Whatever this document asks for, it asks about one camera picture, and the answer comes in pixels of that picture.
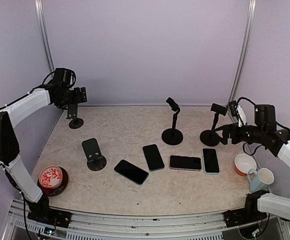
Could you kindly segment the aluminium front rail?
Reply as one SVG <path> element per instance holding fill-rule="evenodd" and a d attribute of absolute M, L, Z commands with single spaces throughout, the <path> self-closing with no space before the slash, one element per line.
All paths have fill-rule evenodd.
<path fill-rule="evenodd" d="M 136 216 L 71 210 L 67 227 L 24 218 L 23 202 L 14 200 L 4 240 L 290 240 L 290 223 L 270 216 L 232 227 L 220 211 L 198 214 Z"/>

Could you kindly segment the right aluminium frame post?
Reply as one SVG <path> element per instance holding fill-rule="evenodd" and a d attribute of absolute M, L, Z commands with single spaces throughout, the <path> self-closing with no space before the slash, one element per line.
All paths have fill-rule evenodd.
<path fill-rule="evenodd" d="M 235 100 L 235 97 L 239 88 L 239 84 L 241 81 L 241 76 L 242 76 L 243 68 L 245 64 L 245 59 L 248 53 L 248 47 L 249 47 L 250 36 L 252 32 L 252 27 L 253 27 L 255 11 L 256 11 L 256 0 L 249 0 L 242 46 L 241 46 L 239 59 L 238 59 L 238 65 L 237 65 L 236 72 L 234 75 L 234 82 L 231 88 L 231 92 L 230 92 L 227 104 Z"/>

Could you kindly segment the clear case phone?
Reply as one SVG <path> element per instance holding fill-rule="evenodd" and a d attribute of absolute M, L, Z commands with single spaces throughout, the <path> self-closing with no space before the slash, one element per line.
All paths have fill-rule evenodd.
<path fill-rule="evenodd" d="M 171 155 L 169 167 L 174 170 L 200 171 L 202 169 L 201 158 Z"/>

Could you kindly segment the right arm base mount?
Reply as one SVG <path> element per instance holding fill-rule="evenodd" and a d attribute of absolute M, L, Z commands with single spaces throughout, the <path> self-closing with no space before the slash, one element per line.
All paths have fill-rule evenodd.
<path fill-rule="evenodd" d="M 226 227 L 230 228 L 264 220 L 267 218 L 267 214 L 259 211 L 249 211 L 243 207 L 234 210 L 227 210 L 223 213 L 223 217 Z"/>

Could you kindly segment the aluminium frame post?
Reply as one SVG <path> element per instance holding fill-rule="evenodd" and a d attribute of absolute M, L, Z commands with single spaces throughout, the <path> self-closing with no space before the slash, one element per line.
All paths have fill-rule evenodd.
<path fill-rule="evenodd" d="M 47 32 L 47 25 L 44 16 L 44 8 L 43 8 L 43 1 L 42 0 L 35 0 L 35 9 L 36 15 L 38 20 L 38 26 L 40 30 L 41 40 L 43 44 L 43 49 L 45 53 L 45 58 L 47 62 L 47 66 L 49 69 L 49 73 L 55 70 L 54 61 L 52 57 L 52 52 L 50 49 L 49 39 L 48 39 L 48 32 Z"/>
<path fill-rule="evenodd" d="M 230 92 L 227 104 L 235 100 L 235 97 L 239 88 L 239 84 L 241 81 L 241 76 L 242 76 L 243 68 L 245 64 L 245 59 L 248 53 L 248 47 L 249 47 L 250 36 L 252 32 L 252 27 L 253 27 L 255 11 L 256 11 L 256 0 L 249 0 L 242 46 L 241 46 L 239 59 L 238 59 L 238 65 L 237 65 L 236 72 L 234 75 L 234 82 L 231 88 L 231 92 Z"/>

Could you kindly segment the black gooseneck phone stand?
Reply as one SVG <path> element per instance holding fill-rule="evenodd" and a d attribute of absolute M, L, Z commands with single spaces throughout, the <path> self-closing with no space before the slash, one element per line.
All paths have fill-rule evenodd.
<path fill-rule="evenodd" d="M 166 102 L 170 105 L 172 111 L 174 111 L 174 114 L 172 120 L 172 128 L 166 129 L 162 133 L 161 137 L 162 140 L 168 145 L 171 146 L 179 145 L 183 141 L 182 132 L 176 128 L 178 114 L 180 113 L 180 107 L 171 97 L 168 98 Z"/>

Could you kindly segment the light blue case phone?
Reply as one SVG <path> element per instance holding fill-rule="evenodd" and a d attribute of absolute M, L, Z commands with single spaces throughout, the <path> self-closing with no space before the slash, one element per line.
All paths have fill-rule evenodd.
<path fill-rule="evenodd" d="M 202 150 L 204 172 L 208 175 L 217 175 L 220 173 L 217 152 L 213 148 L 204 148 Z"/>

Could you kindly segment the black clamp phone stand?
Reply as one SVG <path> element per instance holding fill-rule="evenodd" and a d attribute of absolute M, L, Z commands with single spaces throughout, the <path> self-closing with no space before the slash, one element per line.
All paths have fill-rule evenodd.
<path fill-rule="evenodd" d="M 218 105 L 216 103 L 213 103 L 210 110 L 212 112 L 215 112 L 213 125 L 212 125 L 211 129 L 204 130 L 200 134 L 200 141 L 206 146 L 214 147 L 214 146 L 217 146 L 219 144 L 219 139 L 216 136 L 216 134 L 213 132 L 213 130 L 215 130 L 215 128 L 216 128 L 216 125 L 217 125 L 218 120 L 219 120 L 219 115 L 226 116 L 227 108 L 224 106 Z"/>

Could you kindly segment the folding phone stand wood base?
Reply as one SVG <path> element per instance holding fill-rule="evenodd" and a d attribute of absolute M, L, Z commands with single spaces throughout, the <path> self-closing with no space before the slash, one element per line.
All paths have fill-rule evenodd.
<path fill-rule="evenodd" d="M 67 109 L 67 119 L 70 120 L 69 128 L 78 129 L 83 126 L 84 120 L 78 117 L 78 104 L 70 104 Z"/>

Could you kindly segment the light blue mug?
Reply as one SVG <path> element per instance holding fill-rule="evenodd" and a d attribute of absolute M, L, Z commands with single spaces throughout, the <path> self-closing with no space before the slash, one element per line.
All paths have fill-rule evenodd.
<path fill-rule="evenodd" d="M 247 179 L 249 181 L 249 191 L 255 193 L 260 190 L 267 190 L 274 182 L 274 174 L 267 168 L 250 169 L 247 173 Z"/>

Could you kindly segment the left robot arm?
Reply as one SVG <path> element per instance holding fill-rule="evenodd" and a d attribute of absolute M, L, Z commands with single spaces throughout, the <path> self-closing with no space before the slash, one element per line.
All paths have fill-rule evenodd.
<path fill-rule="evenodd" d="M 42 223 L 51 223 L 55 212 L 22 162 L 14 129 L 21 121 L 49 105 L 68 110 L 71 106 L 87 102 L 85 87 L 74 86 L 77 77 L 73 70 L 56 68 L 50 75 L 50 81 L 43 80 L 24 96 L 0 107 L 0 167 L 28 204 L 28 217 Z"/>

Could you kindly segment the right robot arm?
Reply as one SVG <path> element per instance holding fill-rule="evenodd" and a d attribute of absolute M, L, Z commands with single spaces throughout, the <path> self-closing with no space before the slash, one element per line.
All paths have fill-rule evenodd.
<path fill-rule="evenodd" d="M 290 128 L 276 121 L 273 105 L 254 103 L 253 106 L 254 124 L 248 125 L 243 119 L 244 111 L 239 101 L 231 101 L 227 108 L 237 122 L 213 129 L 212 136 L 223 145 L 228 140 L 233 145 L 240 142 L 259 144 L 290 168 Z M 258 190 L 247 195 L 240 213 L 245 222 L 253 221 L 260 213 L 273 214 L 290 221 L 290 198 L 274 195 L 267 190 Z"/>

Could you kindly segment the left aluminium frame post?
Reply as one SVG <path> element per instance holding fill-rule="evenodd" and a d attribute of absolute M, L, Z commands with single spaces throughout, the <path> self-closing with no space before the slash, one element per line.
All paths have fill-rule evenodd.
<path fill-rule="evenodd" d="M 49 69 L 49 73 L 55 70 L 54 61 L 52 57 L 52 52 L 50 49 L 49 39 L 48 39 L 48 32 L 47 32 L 47 25 L 44 16 L 44 8 L 43 8 L 43 1 L 42 0 L 35 0 L 35 9 L 36 15 L 38 20 L 38 26 L 40 30 L 41 40 L 43 44 L 43 49 L 45 53 L 45 58 L 47 62 L 47 66 Z"/>

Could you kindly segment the orange white bowl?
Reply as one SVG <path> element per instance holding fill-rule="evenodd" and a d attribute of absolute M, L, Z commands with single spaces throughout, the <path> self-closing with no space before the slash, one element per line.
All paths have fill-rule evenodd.
<path fill-rule="evenodd" d="M 234 159 L 234 170 L 240 176 L 247 176 L 250 169 L 256 170 L 257 164 L 253 157 L 240 153 Z"/>

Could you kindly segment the teal phone lying diagonal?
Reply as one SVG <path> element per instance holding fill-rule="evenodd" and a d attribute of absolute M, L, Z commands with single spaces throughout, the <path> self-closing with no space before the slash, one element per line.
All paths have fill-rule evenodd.
<path fill-rule="evenodd" d="M 137 185 L 142 185 L 149 176 L 148 172 L 124 159 L 119 161 L 119 163 L 114 167 L 114 171 Z"/>

